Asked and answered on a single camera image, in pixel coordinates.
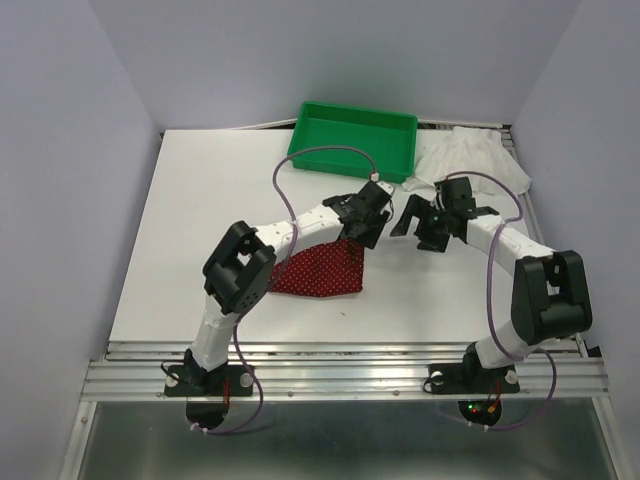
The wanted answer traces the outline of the red polka dot skirt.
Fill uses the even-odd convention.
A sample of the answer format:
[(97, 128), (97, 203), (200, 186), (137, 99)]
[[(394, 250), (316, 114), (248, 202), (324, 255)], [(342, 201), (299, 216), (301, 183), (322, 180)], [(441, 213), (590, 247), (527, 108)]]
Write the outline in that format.
[(353, 239), (317, 245), (292, 256), (284, 272), (276, 265), (271, 292), (314, 298), (356, 294), (363, 289), (365, 247)]

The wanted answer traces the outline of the white skirt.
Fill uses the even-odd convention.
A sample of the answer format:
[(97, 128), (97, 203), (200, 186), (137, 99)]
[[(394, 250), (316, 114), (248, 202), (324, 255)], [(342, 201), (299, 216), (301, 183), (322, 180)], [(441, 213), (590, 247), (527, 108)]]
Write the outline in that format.
[(456, 126), (425, 142), (402, 187), (405, 191), (434, 187), (448, 174), (461, 171), (489, 175), (516, 195), (526, 193), (532, 182), (503, 146), (498, 131)]

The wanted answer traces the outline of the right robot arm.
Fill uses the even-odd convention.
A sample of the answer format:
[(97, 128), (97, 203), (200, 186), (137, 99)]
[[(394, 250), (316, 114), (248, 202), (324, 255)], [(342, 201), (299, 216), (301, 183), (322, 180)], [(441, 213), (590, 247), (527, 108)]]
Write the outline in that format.
[[(582, 257), (573, 250), (558, 251), (517, 229), (519, 208), (504, 218), (491, 207), (480, 207), (472, 193), (473, 172), (457, 171), (436, 182), (436, 195), (426, 200), (411, 195), (392, 236), (407, 234), (411, 221), (421, 250), (445, 252), (456, 238), (488, 257), (486, 267), (487, 337), (474, 342), (472, 357), (460, 366), (463, 384), (482, 390), (496, 378), (496, 369), (518, 362), (552, 338), (589, 330), (593, 323)], [(500, 266), (512, 280), (510, 317), (497, 325), (493, 309), (493, 270)]]

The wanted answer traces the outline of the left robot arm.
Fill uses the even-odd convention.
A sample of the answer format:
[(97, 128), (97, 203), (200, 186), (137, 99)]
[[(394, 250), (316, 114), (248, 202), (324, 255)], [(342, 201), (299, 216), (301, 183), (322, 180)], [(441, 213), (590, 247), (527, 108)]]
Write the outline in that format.
[(188, 382), (199, 393), (215, 392), (228, 361), (233, 329), (269, 290), (295, 254), (353, 239), (372, 249), (391, 215), (395, 188), (369, 181), (355, 194), (338, 195), (292, 220), (252, 227), (232, 224), (203, 266), (206, 301), (195, 340), (186, 350)]

